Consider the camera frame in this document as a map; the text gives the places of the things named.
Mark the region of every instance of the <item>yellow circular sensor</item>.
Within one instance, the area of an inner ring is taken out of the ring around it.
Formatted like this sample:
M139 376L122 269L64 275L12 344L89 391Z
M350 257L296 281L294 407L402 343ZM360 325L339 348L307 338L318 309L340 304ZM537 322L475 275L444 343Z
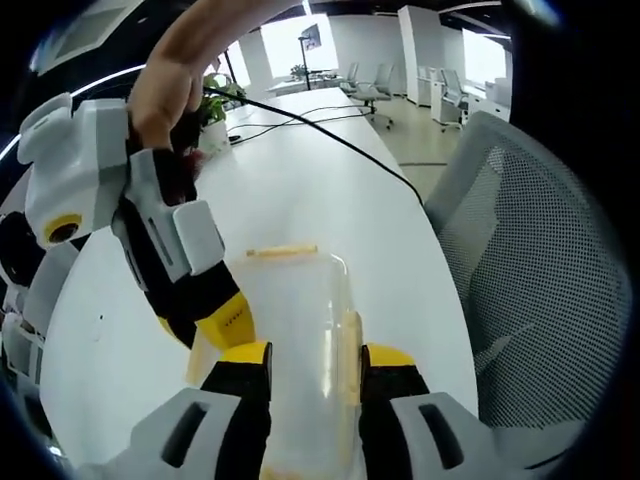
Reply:
M49 243L62 243L73 237L82 225L82 215L69 213L49 222L44 235Z

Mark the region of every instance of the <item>plastic container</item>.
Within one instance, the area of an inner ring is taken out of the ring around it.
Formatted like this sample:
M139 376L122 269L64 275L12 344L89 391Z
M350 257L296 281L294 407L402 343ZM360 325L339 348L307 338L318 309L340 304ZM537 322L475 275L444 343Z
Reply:
M350 478L360 444L362 335L344 262L313 248L275 249L229 268L249 301L257 339L273 344L272 424L261 479ZM218 357L197 335L197 381Z

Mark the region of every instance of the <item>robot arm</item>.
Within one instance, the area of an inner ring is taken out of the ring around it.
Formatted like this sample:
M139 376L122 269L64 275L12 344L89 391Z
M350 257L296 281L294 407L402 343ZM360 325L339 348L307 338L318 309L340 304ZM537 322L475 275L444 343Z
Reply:
M111 226L179 341L191 347L196 323L221 350L255 340L208 204L176 154L135 149L123 100L84 101L72 112L65 93L32 112L20 133L18 160L33 163L25 214L43 248ZM226 328L234 315L241 321Z

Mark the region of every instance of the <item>green plant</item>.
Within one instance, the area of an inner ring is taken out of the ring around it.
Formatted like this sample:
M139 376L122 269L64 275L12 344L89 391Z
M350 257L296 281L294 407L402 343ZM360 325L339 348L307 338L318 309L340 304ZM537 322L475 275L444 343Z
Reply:
M215 88L221 92L230 93L238 97L246 98L247 94L245 90L237 83L230 83L224 86L220 86L215 79L215 74L207 75L202 81L202 85L208 88ZM216 94L205 93L200 103L200 112L202 115L202 126L206 127L213 123L218 123L226 120L227 113L224 106L229 103L230 100L227 97Z
M294 65L291 67L291 76L296 80L302 80L307 75L304 65Z

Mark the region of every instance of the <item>potted plant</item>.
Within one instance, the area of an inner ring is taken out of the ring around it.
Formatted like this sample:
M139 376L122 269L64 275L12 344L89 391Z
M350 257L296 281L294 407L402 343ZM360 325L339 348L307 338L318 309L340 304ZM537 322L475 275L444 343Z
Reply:
M304 80L307 75L307 69L304 65L294 65L291 67L291 78L294 80Z
M246 97L242 87L233 82L227 82L221 86L216 80L216 76L211 74L203 79L203 86L215 88L223 92L231 93L239 97ZM234 107L233 102L222 95L205 93L200 103L200 118L202 133L198 148L207 156L213 157L227 152L230 149L229 136L227 135L226 110Z

